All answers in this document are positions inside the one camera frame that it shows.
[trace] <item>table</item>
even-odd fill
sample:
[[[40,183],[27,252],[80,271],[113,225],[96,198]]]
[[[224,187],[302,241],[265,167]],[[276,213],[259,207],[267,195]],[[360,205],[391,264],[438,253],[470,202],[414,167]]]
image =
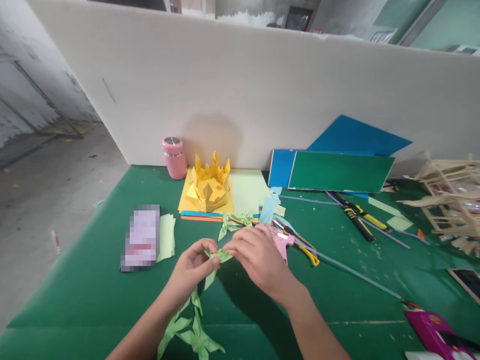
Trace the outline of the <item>table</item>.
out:
[[[83,234],[61,257],[48,278],[0,338],[0,359],[103,359],[125,336],[165,286],[178,255],[203,237],[216,239],[221,224],[181,220],[177,213],[183,181],[164,167],[131,166]],[[284,195],[327,200],[322,192],[285,191]],[[425,234],[430,225],[421,210],[395,200],[418,199],[418,185],[375,198],[401,210]],[[366,199],[346,196],[381,221],[391,216]],[[175,256],[150,271],[120,273],[125,232],[136,205],[160,204],[175,214]],[[465,338],[480,342],[480,306],[447,273],[449,268],[480,269],[480,261],[451,245],[432,246],[398,234],[405,249],[377,235],[366,242],[338,206],[282,199],[285,218],[324,254],[369,276],[404,299],[439,313]],[[417,231],[415,226],[409,229]],[[312,268],[295,248],[287,251],[293,274],[304,283],[325,321],[353,359],[404,359],[404,351],[423,349],[393,296],[322,261]],[[200,295],[205,332],[226,354],[211,359],[300,359],[286,313],[264,295],[235,259],[222,265],[216,280]],[[175,337],[165,359],[197,359]]]

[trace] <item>water bottle lid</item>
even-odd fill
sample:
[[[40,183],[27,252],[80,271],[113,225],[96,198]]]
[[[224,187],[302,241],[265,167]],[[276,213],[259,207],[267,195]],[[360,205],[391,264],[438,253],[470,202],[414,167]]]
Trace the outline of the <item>water bottle lid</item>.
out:
[[[184,151],[184,143],[178,137],[166,137],[161,142],[163,151],[167,154],[180,154]]]

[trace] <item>concrete floor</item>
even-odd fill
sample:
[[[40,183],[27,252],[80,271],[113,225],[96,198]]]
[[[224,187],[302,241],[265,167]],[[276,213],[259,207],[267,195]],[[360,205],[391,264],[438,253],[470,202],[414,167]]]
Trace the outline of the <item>concrete floor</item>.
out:
[[[128,169],[102,124],[0,171],[0,335]]]

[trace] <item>phone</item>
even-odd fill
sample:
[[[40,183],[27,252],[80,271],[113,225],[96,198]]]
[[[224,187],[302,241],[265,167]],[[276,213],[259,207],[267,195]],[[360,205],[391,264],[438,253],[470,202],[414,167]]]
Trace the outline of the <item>phone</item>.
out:
[[[480,305],[480,276],[475,271],[467,269],[449,269],[448,272]]]

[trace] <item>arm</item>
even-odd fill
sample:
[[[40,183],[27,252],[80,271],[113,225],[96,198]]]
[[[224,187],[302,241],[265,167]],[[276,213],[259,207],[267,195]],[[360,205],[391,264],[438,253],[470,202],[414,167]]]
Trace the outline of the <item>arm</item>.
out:
[[[241,262],[250,279],[264,293],[285,308],[304,359],[350,359],[307,288],[285,264],[266,226],[244,227],[223,248]]]
[[[165,288],[113,349],[108,360],[153,358],[170,320],[187,302],[198,283],[220,267],[220,259],[209,259],[203,249],[216,253],[219,247],[214,240],[204,238],[180,255]]]

